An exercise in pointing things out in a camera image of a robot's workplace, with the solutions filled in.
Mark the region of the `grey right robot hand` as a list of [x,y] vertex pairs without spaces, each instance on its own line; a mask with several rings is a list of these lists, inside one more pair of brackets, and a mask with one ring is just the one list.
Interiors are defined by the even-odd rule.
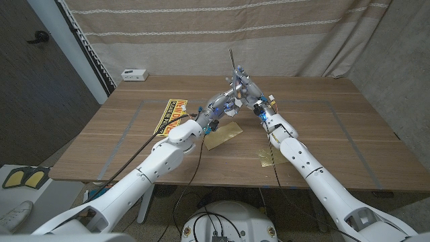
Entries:
[[275,115],[275,110],[268,99],[241,66],[233,68],[232,79],[228,79],[228,81],[232,87],[232,96],[240,100],[262,121]]

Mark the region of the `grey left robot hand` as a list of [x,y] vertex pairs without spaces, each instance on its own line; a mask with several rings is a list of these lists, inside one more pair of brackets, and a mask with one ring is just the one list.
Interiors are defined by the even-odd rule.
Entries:
[[241,106],[241,100],[234,96],[232,90],[225,91],[209,99],[206,107],[199,111],[195,121],[203,128],[205,134],[209,134],[217,130],[219,119],[223,115],[233,117],[238,114]]

